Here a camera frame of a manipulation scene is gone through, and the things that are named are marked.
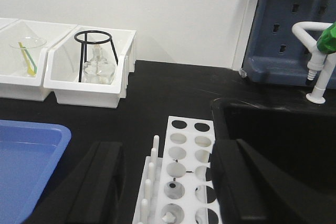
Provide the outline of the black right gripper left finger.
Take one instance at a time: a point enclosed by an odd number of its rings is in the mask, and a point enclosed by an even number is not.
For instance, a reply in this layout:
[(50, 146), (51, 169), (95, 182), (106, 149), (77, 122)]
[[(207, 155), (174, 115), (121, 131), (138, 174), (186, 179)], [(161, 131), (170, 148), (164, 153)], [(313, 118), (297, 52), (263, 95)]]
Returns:
[(123, 190), (123, 147), (94, 142), (25, 223), (115, 223)]

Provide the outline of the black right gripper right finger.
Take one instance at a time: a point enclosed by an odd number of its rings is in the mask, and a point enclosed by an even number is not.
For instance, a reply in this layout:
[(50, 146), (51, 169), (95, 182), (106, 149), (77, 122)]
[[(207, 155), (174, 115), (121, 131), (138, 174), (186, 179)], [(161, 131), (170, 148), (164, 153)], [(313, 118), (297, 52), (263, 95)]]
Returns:
[(335, 199), (292, 178), (242, 139), (216, 140), (211, 170), (224, 223), (335, 223)]

